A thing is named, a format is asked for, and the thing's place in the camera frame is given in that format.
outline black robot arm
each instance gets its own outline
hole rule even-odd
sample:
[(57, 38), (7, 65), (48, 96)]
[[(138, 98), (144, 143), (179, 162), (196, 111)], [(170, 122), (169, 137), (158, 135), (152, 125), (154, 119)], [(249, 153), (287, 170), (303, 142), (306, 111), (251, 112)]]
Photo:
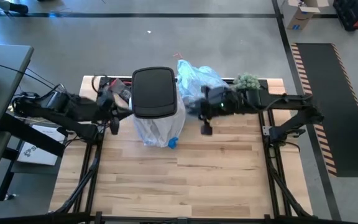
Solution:
[(270, 142), (283, 141), (288, 134), (301, 135), (305, 124), (322, 122), (323, 115), (313, 103), (312, 95), (276, 95), (267, 90), (233, 90), (227, 87), (202, 87), (205, 97), (190, 103), (188, 113), (204, 121), (201, 133), (212, 135), (209, 121), (213, 117), (233, 114), (256, 114), (268, 109), (297, 110), (298, 114), (281, 126), (268, 131)]
[[(98, 93), (98, 99), (91, 99), (53, 90), (44, 96), (20, 96), (13, 100), (15, 114), (21, 117), (45, 118), (61, 128), (62, 134), (67, 136), (67, 131), (74, 131), (79, 138), (88, 143), (98, 140), (98, 122), (109, 123), (112, 134), (117, 134), (119, 121), (132, 114), (117, 106), (114, 97), (108, 88)], [(91, 124), (81, 124), (82, 121), (91, 121)]]

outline trash can lid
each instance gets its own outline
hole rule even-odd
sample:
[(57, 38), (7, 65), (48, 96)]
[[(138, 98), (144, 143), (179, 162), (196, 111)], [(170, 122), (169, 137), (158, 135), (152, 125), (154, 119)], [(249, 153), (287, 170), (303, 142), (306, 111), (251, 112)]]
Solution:
[(136, 70), (131, 92), (132, 110), (137, 118), (164, 118), (177, 112), (177, 88), (171, 68)]

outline concrete floor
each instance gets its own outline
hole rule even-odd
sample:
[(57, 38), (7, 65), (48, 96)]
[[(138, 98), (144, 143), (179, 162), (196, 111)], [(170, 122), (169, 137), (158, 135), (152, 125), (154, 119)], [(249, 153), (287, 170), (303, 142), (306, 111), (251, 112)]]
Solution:
[[(271, 0), (20, 2), (31, 12), (274, 13)], [(334, 10), (327, 7), (323, 13)], [(358, 31), (344, 31), (337, 19), (313, 19), (305, 30), (287, 30), (287, 35), (290, 42), (336, 44), (358, 96)], [(223, 77), (249, 72), (282, 78), (287, 91), (296, 93), (276, 19), (0, 17), (0, 44), (33, 46), (29, 68), (74, 93), (84, 75), (131, 75), (149, 66), (176, 68), (172, 55), (177, 52), (194, 66), (209, 65)], [(25, 91), (47, 91), (28, 78), (21, 86)], [(313, 212), (330, 218), (307, 135), (300, 146)], [(0, 182), (6, 167), (2, 160)], [(0, 217), (47, 212), (55, 179), (56, 175), (16, 175), (10, 191), (19, 197), (0, 202)], [(342, 219), (358, 222), (358, 178), (331, 178), (331, 183)]]

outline wooden platform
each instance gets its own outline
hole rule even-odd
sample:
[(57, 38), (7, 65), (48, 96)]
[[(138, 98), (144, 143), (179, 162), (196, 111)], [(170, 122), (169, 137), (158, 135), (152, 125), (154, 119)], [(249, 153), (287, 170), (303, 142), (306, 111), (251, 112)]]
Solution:
[[(91, 77), (84, 77), (80, 94), (96, 98), (90, 81)], [(268, 84), (271, 93), (285, 91), (281, 79), (268, 79)], [(290, 118), (289, 111), (274, 111), (274, 115), (276, 124)], [(121, 217), (263, 218), (272, 214), (258, 116), (217, 118), (212, 125), (214, 134), (202, 136), (200, 122), (188, 118), (174, 150), (144, 146), (133, 117), (121, 121), (117, 136), (106, 131), (92, 212)], [(82, 142), (66, 149), (50, 210), (62, 206), (76, 187), (84, 151)], [(283, 147), (282, 160), (288, 188), (311, 213), (298, 149)], [(283, 213), (279, 190), (278, 197)]]

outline white plastic bag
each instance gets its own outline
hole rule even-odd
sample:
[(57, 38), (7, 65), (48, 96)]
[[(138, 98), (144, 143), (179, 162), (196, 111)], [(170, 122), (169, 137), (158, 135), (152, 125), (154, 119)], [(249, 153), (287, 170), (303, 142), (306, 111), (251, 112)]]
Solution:
[(178, 92), (186, 105), (204, 97), (204, 93), (201, 92), (203, 85), (210, 88), (229, 86), (212, 68), (208, 66), (196, 68), (183, 59), (178, 61), (177, 78)]
[(137, 134), (145, 146), (176, 147), (176, 141), (186, 119), (186, 109), (179, 92), (177, 92), (177, 112), (166, 118), (140, 119), (134, 116)]

